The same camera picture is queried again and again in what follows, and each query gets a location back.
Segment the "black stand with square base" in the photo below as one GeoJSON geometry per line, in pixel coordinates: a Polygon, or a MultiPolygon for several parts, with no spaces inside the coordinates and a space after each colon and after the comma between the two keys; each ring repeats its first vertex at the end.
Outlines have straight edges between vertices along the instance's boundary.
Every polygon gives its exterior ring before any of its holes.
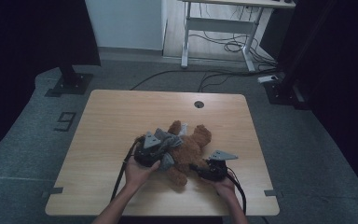
{"type": "Polygon", "coordinates": [[[77,73],[71,64],[61,65],[59,69],[62,75],[56,85],[46,92],[46,97],[60,97],[63,94],[83,95],[86,92],[93,74],[77,73]]]}

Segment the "brown teddy bear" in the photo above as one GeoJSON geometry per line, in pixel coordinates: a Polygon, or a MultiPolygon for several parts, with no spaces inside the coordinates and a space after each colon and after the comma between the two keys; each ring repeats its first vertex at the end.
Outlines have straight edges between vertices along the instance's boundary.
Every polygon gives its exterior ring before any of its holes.
{"type": "Polygon", "coordinates": [[[179,135],[181,129],[181,121],[176,120],[168,130],[168,133],[178,136],[182,143],[169,150],[174,164],[166,173],[174,185],[183,187],[187,183],[187,175],[191,172],[190,164],[208,168],[202,155],[203,149],[212,141],[212,133],[204,125],[198,125],[190,135],[179,135]]]}

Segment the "black stand with dark base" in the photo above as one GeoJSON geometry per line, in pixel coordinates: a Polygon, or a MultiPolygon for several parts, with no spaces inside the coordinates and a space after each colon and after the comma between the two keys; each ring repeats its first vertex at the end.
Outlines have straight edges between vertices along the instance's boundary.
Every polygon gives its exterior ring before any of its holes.
{"type": "Polygon", "coordinates": [[[298,0],[282,50],[278,57],[278,71],[284,78],[264,84],[268,100],[273,105],[301,105],[301,94],[295,85],[300,66],[310,53],[310,46],[322,28],[337,0],[298,0]]]}

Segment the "grey knit doll sweater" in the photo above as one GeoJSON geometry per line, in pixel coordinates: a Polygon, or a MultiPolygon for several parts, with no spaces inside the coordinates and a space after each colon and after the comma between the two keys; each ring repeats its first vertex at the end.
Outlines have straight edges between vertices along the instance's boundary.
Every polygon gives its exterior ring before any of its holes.
{"type": "Polygon", "coordinates": [[[159,171],[167,171],[174,165],[174,159],[169,153],[169,150],[174,147],[179,147],[183,144],[181,139],[182,135],[185,135],[187,131],[187,124],[179,125],[179,133],[164,132],[160,128],[157,128],[154,136],[160,141],[158,150],[155,152],[157,160],[160,161],[159,171]]]}

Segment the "white power strip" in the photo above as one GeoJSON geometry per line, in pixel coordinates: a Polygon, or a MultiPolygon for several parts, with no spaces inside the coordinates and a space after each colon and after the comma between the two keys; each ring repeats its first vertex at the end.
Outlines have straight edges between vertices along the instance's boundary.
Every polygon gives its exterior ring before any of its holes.
{"type": "Polygon", "coordinates": [[[264,76],[264,77],[259,77],[257,79],[257,82],[259,84],[262,84],[262,83],[266,83],[266,82],[271,82],[271,81],[278,81],[278,77],[276,76],[264,76]]]}

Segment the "person's left hand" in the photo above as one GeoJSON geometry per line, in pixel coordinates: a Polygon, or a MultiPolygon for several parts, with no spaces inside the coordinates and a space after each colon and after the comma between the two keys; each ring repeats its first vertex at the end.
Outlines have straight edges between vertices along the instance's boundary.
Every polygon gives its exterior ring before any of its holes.
{"type": "Polygon", "coordinates": [[[151,167],[145,167],[139,164],[133,157],[130,157],[125,169],[125,188],[137,191],[147,181],[148,177],[157,171],[159,166],[160,161],[156,161],[151,167]]]}

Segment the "black curtain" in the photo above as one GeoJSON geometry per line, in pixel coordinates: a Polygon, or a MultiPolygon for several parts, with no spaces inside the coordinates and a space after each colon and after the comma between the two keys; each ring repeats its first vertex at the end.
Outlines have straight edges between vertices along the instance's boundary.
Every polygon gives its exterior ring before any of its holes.
{"type": "Polygon", "coordinates": [[[337,0],[300,66],[296,93],[358,176],[358,0],[337,0]]]}
{"type": "Polygon", "coordinates": [[[85,0],[0,0],[0,141],[29,102],[36,76],[99,63],[85,0]]]}

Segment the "person's right hand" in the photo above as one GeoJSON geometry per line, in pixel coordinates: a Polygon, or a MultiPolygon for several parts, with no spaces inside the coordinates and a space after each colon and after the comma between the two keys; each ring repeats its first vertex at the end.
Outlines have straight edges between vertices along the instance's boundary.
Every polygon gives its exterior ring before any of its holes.
{"type": "Polygon", "coordinates": [[[236,198],[234,183],[228,177],[221,181],[212,182],[211,185],[217,194],[225,201],[236,198]]]}

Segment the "white metal frame desk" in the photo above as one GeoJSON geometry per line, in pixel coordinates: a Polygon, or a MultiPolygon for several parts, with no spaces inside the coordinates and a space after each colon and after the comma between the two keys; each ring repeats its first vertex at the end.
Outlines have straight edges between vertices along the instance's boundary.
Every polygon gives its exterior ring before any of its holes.
{"type": "Polygon", "coordinates": [[[227,34],[242,34],[248,35],[245,46],[241,53],[245,60],[247,69],[250,72],[255,71],[252,55],[250,53],[251,45],[255,39],[261,16],[265,8],[289,8],[296,7],[294,0],[181,0],[187,3],[186,17],[185,17],[185,36],[184,44],[182,46],[181,67],[188,67],[188,38],[190,31],[205,31],[217,32],[227,34]],[[220,19],[205,19],[191,16],[191,5],[193,3],[205,3],[227,6],[242,6],[242,7],[258,7],[259,11],[253,21],[232,21],[220,19]]]}

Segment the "grey tape strip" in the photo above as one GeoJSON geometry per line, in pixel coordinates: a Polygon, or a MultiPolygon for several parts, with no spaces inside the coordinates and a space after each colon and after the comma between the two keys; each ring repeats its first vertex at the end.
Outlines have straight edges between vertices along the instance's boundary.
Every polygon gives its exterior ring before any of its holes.
{"type": "Polygon", "coordinates": [[[63,192],[63,187],[52,188],[48,191],[43,191],[41,197],[48,198],[51,194],[61,194],[63,192]]]}
{"type": "Polygon", "coordinates": [[[277,198],[283,197],[282,192],[279,190],[276,190],[276,189],[266,189],[266,190],[264,190],[264,193],[265,193],[266,197],[272,197],[272,196],[277,197],[277,198]]]}

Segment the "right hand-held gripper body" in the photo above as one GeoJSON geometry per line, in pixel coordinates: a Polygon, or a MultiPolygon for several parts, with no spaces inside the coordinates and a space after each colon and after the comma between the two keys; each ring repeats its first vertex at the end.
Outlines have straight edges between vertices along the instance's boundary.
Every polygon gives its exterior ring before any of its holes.
{"type": "Polygon", "coordinates": [[[216,150],[209,158],[206,160],[208,165],[208,179],[211,181],[221,181],[227,176],[227,165],[226,161],[236,160],[237,155],[227,153],[222,150],[216,150]]]}

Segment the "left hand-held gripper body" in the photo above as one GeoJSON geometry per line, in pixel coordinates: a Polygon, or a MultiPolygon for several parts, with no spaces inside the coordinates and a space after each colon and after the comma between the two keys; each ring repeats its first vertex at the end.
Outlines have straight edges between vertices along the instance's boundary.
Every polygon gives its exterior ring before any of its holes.
{"type": "Polygon", "coordinates": [[[151,132],[143,135],[133,152],[134,159],[145,167],[151,167],[156,161],[163,158],[167,147],[163,145],[165,137],[155,136],[151,132]]]}

